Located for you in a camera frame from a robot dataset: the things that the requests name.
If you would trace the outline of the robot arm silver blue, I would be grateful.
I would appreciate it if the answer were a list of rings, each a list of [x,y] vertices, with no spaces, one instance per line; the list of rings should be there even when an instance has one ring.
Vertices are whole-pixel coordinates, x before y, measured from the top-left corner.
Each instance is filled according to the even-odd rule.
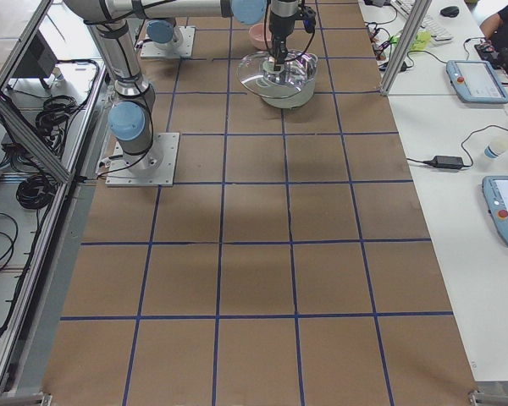
[[[172,22],[182,17],[234,17],[243,25],[254,25],[268,15],[270,49],[276,51],[280,67],[288,54],[287,37],[302,15],[297,1],[68,1],[66,5],[91,29],[111,71],[119,101],[108,115],[108,126],[122,148],[125,168],[141,176],[155,172],[163,154],[153,134],[155,90],[138,64],[127,19]]]
[[[146,27],[146,38],[159,46],[178,47],[183,41],[180,28],[175,19],[152,19]]]

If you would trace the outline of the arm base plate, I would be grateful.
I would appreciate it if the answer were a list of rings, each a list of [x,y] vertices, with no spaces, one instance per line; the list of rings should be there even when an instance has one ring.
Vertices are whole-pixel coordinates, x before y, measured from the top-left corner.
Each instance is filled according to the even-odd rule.
[[[179,150],[179,133],[156,133],[151,150],[134,165],[136,159],[124,154],[118,141],[110,162],[105,184],[108,187],[151,187],[174,185],[174,171]]]
[[[169,30],[148,27],[141,45],[141,58],[191,58],[195,33],[195,26],[176,26]]]

